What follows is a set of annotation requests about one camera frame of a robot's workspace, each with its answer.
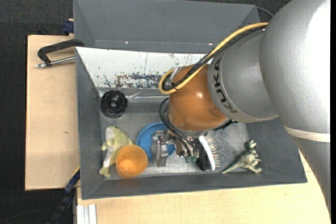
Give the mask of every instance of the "metal clamp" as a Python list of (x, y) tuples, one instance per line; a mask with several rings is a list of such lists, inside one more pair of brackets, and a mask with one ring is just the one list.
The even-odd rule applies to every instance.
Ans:
[(49, 67), (52, 65), (55, 65), (57, 63), (62, 63), (62, 62), (66, 62), (66, 61), (70, 61), (70, 60), (74, 60), (75, 57), (68, 57), (68, 58), (64, 58), (64, 59), (60, 59), (60, 60), (56, 60), (56, 61), (51, 61), (47, 54), (55, 52), (55, 51), (59, 51), (59, 50), (64, 50), (64, 49), (68, 49), (71, 47), (84, 47), (84, 43), (78, 39), (72, 39), (72, 40), (67, 40), (61, 43), (57, 43), (57, 44), (53, 44), (53, 45), (49, 45), (43, 48), (40, 48), (37, 56), (44, 62), (44, 63), (40, 63), (38, 65), (36, 65), (37, 67)]

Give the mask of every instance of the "toy dinosaur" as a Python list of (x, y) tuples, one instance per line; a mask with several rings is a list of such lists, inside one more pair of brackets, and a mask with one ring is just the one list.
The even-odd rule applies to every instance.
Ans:
[(105, 129), (105, 142), (101, 145), (101, 149), (107, 151), (99, 173), (105, 177), (110, 177), (110, 166), (115, 164), (118, 151), (123, 146), (130, 144), (133, 144), (133, 142), (122, 130), (114, 126), (107, 127)]
[(247, 149), (241, 153), (237, 159), (230, 164), (226, 169), (222, 171), (222, 174), (228, 173), (239, 167), (249, 169), (250, 171), (258, 174), (262, 171), (261, 168), (256, 169), (255, 166), (258, 162), (261, 162), (261, 159), (258, 158), (258, 154), (255, 150), (256, 142), (253, 140), (247, 141)]

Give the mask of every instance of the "blue plastic disc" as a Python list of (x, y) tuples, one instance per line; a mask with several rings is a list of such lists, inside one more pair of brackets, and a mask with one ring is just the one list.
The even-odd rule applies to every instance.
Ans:
[[(151, 146), (153, 142), (152, 135), (159, 130), (167, 130), (167, 127), (162, 122), (154, 122), (148, 124), (140, 131), (138, 137), (136, 138), (137, 141), (135, 143), (146, 152), (148, 160), (150, 162), (153, 161), (153, 156), (151, 152)], [(167, 145), (167, 150), (168, 154), (171, 155), (175, 151), (175, 146)]]

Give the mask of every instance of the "yellow plastic toy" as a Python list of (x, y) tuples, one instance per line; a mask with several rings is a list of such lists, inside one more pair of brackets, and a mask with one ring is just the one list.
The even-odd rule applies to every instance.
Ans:
[(118, 151), (122, 147), (132, 144), (133, 142), (122, 130), (115, 126), (107, 127), (105, 129), (105, 142), (101, 145), (101, 149), (106, 151), (106, 155), (99, 173), (105, 177), (111, 177), (110, 166), (115, 164)]

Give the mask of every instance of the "wooden table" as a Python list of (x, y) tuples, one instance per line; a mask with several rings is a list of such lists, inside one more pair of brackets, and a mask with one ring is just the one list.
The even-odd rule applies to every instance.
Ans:
[[(26, 190), (63, 188), (79, 166), (75, 65), (38, 69), (37, 50), (71, 36), (28, 37)], [(73, 49), (50, 58), (72, 56)], [(306, 184), (82, 200), (105, 223), (330, 223), (322, 192), (302, 158)]]

